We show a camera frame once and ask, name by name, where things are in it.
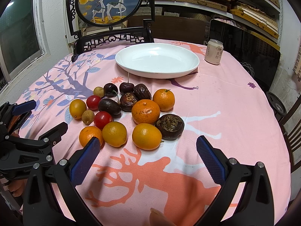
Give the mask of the person's left hand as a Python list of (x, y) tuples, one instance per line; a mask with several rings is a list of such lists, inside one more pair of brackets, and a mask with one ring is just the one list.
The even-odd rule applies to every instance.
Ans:
[(25, 180), (15, 180), (8, 185), (8, 190), (12, 193), (13, 197), (19, 197), (24, 193), (27, 184)]

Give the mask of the person's right hand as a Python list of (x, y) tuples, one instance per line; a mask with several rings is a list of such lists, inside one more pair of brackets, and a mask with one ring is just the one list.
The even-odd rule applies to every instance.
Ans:
[(163, 213), (151, 208), (150, 209), (150, 226), (176, 226)]

